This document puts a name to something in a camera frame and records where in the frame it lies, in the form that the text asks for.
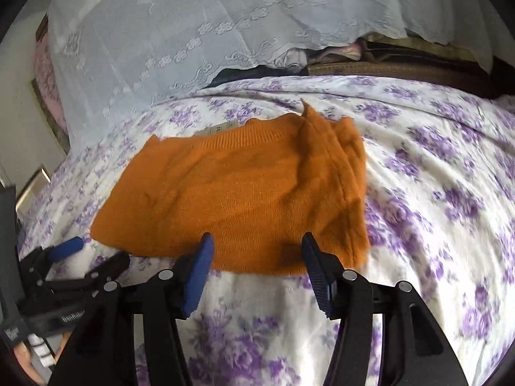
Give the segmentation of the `person's left hand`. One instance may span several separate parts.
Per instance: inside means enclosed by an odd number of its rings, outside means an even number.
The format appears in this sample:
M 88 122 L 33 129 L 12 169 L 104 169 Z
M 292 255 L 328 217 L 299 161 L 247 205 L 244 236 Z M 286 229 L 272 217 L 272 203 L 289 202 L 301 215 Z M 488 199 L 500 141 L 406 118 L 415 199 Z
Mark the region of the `person's left hand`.
M 59 360 L 70 336 L 71 332 L 65 332 L 62 334 L 61 343 L 59 344 L 59 347 L 57 348 L 53 356 L 55 362 Z M 41 372 L 39 372 L 38 368 L 32 364 L 32 352 L 27 348 L 27 346 L 24 343 L 19 343 L 13 349 L 13 352 L 19 366 L 26 373 L 26 375 L 28 375 L 29 379 L 31 379 L 37 385 L 47 385 L 48 381 L 41 376 Z

